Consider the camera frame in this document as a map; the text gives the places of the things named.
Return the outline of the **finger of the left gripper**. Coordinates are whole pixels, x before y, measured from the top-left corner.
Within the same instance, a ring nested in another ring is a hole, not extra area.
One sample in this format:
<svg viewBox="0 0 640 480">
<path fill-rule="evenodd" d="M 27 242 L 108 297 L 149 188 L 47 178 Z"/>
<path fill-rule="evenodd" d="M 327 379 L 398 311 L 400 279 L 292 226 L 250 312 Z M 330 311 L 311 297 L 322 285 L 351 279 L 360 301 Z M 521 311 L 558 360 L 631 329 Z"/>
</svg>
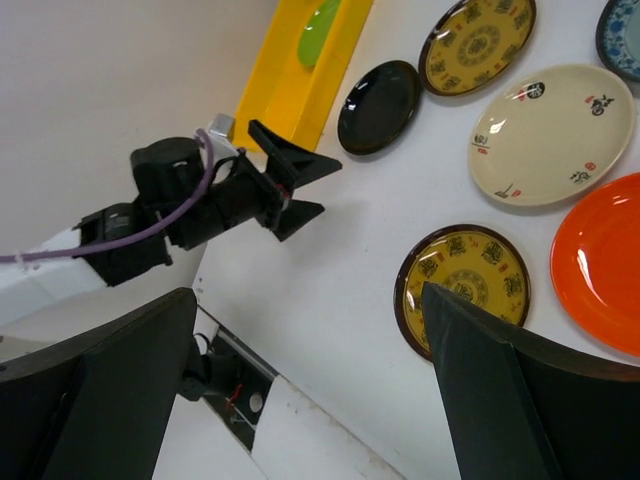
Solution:
<svg viewBox="0 0 640 480">
<path fill-rule="evenodd" d="M 258 120 L 251 120 L 248 133 L 267 155 L 265 173 L 288 193 L 336 173 L 342 163 L 305 150 L 269 130 Z"/>
<path fill-rule="evenodd" d="M 324 206 L 319 203 L 292 200 L 288 208 L 281 213 L 277 239 L 284 242 L 324 211 Z"/>
</svg>

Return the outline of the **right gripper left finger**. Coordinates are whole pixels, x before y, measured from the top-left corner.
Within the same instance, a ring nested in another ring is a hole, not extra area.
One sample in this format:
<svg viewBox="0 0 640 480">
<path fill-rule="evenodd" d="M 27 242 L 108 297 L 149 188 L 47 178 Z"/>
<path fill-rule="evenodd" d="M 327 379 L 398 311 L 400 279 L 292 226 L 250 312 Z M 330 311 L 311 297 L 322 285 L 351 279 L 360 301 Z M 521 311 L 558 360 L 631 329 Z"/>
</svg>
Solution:
<svg viewBox="0 0 640 480">
<path fill-rule="evenodd" d="M 178 288 L 1 365 L 4 479 L 149 479 L 190 350 Z"/>
</svg>

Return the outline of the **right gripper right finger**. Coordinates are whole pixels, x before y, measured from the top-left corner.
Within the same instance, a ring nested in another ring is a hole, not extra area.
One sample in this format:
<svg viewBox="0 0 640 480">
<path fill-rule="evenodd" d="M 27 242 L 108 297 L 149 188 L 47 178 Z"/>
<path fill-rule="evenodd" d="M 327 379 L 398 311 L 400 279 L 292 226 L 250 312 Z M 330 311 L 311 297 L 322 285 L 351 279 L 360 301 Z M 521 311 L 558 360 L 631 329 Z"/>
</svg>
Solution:
<svg viewBox="0 0 640 480">
<path fill-rule="evenodd" d="M 462 478 L 638 478 L 638 367 L 546 339 L 433 283 L 421 302 Z"/>
</svg>

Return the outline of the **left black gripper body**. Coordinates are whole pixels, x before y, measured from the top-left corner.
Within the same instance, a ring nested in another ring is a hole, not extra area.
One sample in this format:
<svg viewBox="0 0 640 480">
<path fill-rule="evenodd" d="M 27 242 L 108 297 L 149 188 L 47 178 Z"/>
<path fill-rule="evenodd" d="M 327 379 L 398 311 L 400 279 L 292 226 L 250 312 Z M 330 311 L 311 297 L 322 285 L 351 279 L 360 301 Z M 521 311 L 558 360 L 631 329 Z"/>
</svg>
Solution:
<svg viewBox="0 0 640 480">
<path fill-rule="evenodd" d="M 220 235 L 251 219 L 276 233 L 289 205 L 290 191 L 266 172 L 261 173 L 244 149 L 225 161 L 231 162 L 229 175 L 210 186 L 202 200 L 204 235 Z"/>
</svg>

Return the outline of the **black plate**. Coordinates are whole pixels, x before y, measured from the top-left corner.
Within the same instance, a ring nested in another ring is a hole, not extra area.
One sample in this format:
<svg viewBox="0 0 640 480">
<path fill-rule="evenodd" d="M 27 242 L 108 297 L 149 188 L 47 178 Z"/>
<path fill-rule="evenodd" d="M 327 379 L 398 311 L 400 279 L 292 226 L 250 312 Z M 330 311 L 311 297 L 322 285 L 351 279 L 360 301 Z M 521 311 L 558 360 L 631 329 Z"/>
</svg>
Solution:
<svg viewBox="0 0 640 480">
<path fill-rule="evenodd" d="M 337 121 L 340 145 L 355 156 L 385 149 L 409 126 L 420 101 L 419 75 L 410 63 L 377 65 L 346 96 Z"/>
</svg>

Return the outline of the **green plate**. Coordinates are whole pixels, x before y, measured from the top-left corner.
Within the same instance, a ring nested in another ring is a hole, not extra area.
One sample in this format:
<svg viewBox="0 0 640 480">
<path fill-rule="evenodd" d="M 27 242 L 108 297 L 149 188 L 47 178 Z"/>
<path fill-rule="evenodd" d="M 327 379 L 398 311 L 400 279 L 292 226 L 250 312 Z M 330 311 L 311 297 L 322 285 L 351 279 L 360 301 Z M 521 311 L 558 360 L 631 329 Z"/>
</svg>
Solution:
<svg viewBox="0 0 640 480">
<path fill-rule="evenodd" d="M 340 5 L 340 0 L 324 1 L 304 26 L 297 47 L 297 58 L 303 67 L 316 65 Z"/>
</svg>

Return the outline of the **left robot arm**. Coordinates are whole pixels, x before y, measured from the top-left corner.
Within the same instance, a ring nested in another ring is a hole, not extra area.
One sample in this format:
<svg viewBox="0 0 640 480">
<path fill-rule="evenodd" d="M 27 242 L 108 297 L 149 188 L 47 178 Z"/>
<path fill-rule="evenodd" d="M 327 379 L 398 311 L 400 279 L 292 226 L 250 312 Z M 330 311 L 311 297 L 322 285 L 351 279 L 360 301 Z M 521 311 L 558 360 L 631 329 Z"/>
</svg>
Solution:
<svg viewBox="0 0 640 480">
<path fill-rule="evenodd" d="M 133 201 L 82 218 L 36 251 L 2 256 L 2 324 L 169 266 L 169 246 L 189 251 L 249 220 L 285 241 L 323 213 L 323 205 L 294 193 L 340 171 L 341 162 L 281 138 L 258 120 L 248 132 L 267 156 L 263 170 L 215 125 L 134 150 Z"/>
</svg>

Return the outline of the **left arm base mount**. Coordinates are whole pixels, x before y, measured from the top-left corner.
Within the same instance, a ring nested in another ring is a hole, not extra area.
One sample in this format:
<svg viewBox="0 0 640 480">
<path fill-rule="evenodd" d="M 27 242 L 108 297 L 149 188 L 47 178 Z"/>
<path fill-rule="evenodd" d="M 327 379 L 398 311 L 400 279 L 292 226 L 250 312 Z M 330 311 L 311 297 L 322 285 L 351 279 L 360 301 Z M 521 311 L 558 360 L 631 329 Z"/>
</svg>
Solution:
<svg viewBox="0 0 640 480">
<path fill-rule="evenodd" d="M 228 329 L 195 333 L 178 387 L 192 402 L 204 400 L 231 434 L 252 450 L 260 417 L 278 372 Z"/>
</svg>

